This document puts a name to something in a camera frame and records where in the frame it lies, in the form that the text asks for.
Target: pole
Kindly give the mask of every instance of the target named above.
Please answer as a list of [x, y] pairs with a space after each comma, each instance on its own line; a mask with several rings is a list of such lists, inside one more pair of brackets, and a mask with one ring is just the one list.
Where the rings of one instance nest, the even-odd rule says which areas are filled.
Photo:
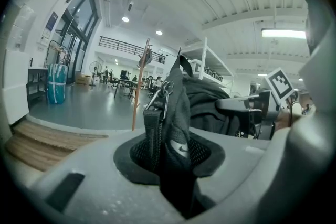
[[135, 120], [137, 119], [136, 109], [138, 108], [138, 98], [139, 98], [140, 86], [142, 84], [142, 71], [143, 71], [143, 68], [144, 68], [144, 65], [145, 65], [145, 58], [146, 58], [146, 52], [147, 52], [148, 46], [149, 46], [149, 38], [147, 39], [145, 51], [143, 52], [141, 66], [140, 66], [138, 86], [137, 86], [137, 89], [136, 89], [137, 91], [135, 92], [132, 131], [135, 130]]

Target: blue container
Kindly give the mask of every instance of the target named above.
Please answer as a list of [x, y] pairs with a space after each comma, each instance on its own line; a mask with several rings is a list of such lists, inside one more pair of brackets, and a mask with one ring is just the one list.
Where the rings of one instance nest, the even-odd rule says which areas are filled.
[[64, 102], [67, 73], [65, 65], [52, 64], [48, 67], [48, 100], [51, 104]]

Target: wooden floor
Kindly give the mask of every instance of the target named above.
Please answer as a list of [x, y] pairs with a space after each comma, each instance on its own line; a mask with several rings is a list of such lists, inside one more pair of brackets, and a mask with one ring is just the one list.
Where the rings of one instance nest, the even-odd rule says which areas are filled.
[[14, 135], [5, 147], [18, 160], [44, 172], [81, 146], [106, 137], [63, 132], [22, 121], [14, 127]]

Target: fluorescent light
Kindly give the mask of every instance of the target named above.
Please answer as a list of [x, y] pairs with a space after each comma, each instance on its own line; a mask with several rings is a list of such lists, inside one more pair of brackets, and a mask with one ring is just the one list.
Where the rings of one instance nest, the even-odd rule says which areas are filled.
[[306, 39], [305, 31], [284, 30], [284, 29], [264, 29], [261, 30], [262, 37], [292, 37]]

